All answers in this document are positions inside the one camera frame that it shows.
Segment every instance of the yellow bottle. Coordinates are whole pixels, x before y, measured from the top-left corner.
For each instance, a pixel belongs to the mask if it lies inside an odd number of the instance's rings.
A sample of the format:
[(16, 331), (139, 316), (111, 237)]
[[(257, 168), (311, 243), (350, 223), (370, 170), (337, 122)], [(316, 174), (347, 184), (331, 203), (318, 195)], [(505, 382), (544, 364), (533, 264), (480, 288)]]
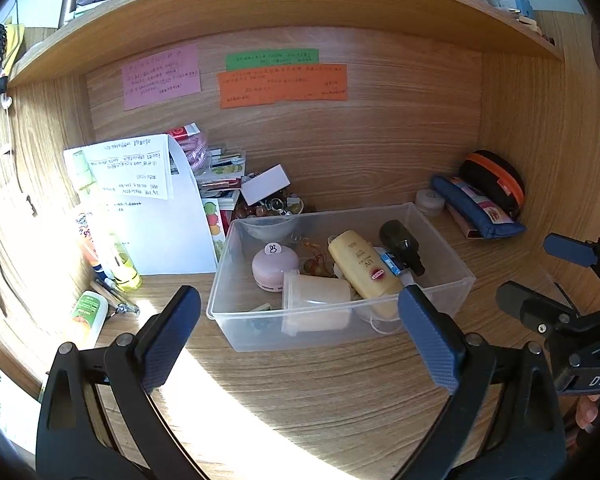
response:
[[(381, 260), (373, 246), (355, 231), (346, 231), (329, 244), (333, 261), (347, 281), (366, 300), (398, 294), (402, 283)], [(376, 316), (383, 320), (398, 317), (397, 303), (375, 304), (371, 307)]]

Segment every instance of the clear plastic storage box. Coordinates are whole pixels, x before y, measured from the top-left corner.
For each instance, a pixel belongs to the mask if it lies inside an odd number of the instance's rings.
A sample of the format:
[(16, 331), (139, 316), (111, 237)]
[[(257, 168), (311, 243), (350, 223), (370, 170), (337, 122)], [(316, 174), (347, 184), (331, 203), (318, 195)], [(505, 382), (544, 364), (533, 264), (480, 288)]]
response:
[[(475, 276), (413, 203), (235, 220), (224, 245), (206, 314), (216, 320), (238, 352), (337, 345), (400, 332), (399, 319), (374, 319), (370, 308), (373, 304), (397, 301), (397, 296), (283, 310), (282, 292), (262, 290), (251, 273), (253, 257), (267, 242), (292, 248), (301, 262), (313, 257), (313, 252), (323, 253), (331, 262), (329, 237), (352, 229), (380, 246), (378, 230), (392, 219), (400, 220), (420, 244), (418, 253), (426, 272), (416, 277), (416, 282), (440, 312), (454, 316)], [(320, 249), (312, 249), (304, 243), (307, 241)], [(252, 312), (266, 303), (271, 310)]]

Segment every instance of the green sticky note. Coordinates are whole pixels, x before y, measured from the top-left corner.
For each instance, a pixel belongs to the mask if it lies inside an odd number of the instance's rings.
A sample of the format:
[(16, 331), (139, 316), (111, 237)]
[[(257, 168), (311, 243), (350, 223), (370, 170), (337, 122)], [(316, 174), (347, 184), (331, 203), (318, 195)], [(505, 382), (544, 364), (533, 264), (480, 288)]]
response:
[(226, 57), (227, 70), (257, 68), (259, 66), (296, 65), (320, 63), (317, 48), (279, 48), (277, 50), (251, 50)]

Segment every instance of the pink sticky note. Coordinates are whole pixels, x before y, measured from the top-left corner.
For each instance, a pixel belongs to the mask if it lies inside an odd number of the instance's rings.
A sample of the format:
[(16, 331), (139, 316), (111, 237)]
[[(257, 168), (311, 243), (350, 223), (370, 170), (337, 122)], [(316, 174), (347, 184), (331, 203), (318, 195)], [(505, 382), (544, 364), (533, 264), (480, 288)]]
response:
[(122, 67), (125, 110), (200, 92), (198, 50), (187, 43)]

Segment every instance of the blue pencil case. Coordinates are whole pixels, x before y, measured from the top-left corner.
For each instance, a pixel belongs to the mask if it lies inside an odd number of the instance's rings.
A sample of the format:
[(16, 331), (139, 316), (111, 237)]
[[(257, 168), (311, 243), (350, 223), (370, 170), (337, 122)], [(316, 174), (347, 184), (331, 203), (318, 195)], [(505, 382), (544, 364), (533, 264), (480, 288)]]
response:
[(512, 220), (478, 189), (460, 178), (435, 176), (431, 179), (431, 187), (471, 222), (485, 239), (508, 238), (526, 231), (526, 227)]

